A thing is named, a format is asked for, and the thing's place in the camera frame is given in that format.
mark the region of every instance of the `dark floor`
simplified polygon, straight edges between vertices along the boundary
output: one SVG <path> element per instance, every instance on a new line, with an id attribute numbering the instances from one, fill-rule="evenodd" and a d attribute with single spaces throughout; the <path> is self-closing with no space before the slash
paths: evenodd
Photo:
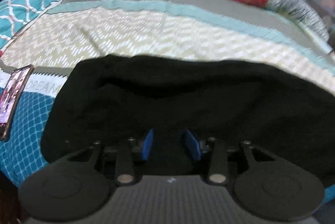
<path id="1" fill-rule="evenodd" d="M 18 224 L 21 220 L 17 188 L 0 172 L 0 223 Z"/>

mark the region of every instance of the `cream chevron fabric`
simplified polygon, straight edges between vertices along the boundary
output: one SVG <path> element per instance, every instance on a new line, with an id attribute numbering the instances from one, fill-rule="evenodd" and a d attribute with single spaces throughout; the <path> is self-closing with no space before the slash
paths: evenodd
<path id="1" fill-rule="evenodd" d="M 242 59 L 274 65 L 335 93 L 335 78 L 296 49 L 184 16 L 98 7 L 44 14 L 7 48 L 6 65 L 74 67 L 106 54 L 188 60 Z"/>

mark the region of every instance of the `silver screw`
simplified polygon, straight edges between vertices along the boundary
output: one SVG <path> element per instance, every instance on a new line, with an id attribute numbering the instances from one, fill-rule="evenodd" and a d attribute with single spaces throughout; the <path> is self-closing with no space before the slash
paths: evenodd
<path id="1" fill-rule="evenodd" d="M 214 145 L 214 142 L 215 142 L 216 138 L 215 137 L 209 137 L 207 138 L 206 140 L 206 145 Z"/>
<path id="2" fill-rule="evenodd" d="M 209 180 L 214 183 L 224 183 L 226 179 L 226 176 L 222 174 L 213 174 L 209 176 Z"/>
<path id="3" fill-rule="evenodd" d="M 128 142 L 130 143 L 131 146 L 137 145 L 137 139 L 135 139 L 134 137 L 129 137 Z"/>
<path id="4" fill-rule="evenodd" d="M 134 177 L 130 174 L 122 174 L 122 175 L 119 175 L 117 178 L 117 181 L 122 184 L 131 183 L 133 180 L 134 180 Z"/>

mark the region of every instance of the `black fabric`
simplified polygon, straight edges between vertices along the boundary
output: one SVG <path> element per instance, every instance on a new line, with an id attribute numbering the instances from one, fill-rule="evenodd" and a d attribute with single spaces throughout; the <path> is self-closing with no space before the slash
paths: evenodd
<path id="1" fill-rule="evenodd" d="M 228 145 L 251 140 L 328 186 L 335 177 L 334 118 L 330 93 L 269 65 L 107 56 L 74 68 L 55 99 L 41 151 L 53 162 L 96 140 L 115 144 L 154 128 L 147 171 L 188 174 L 192 164 L 179 145 L 188 128 Z"/>

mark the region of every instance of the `bed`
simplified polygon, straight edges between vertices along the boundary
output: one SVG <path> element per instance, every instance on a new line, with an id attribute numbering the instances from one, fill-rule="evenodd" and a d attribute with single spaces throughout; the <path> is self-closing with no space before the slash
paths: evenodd
<path id="1" fill-rule="evenodd" d="M 47 164 L 40 139 L 54 98 L 84 59 L 150 54 L 273 65 L 335 95 L 329 34 L 304 0 L 4 0 L 1 72 L 36 66 L 20 98 L 0 169 L 19 186 Z M 333 198 L 329 183 L 326 201 Z"/>

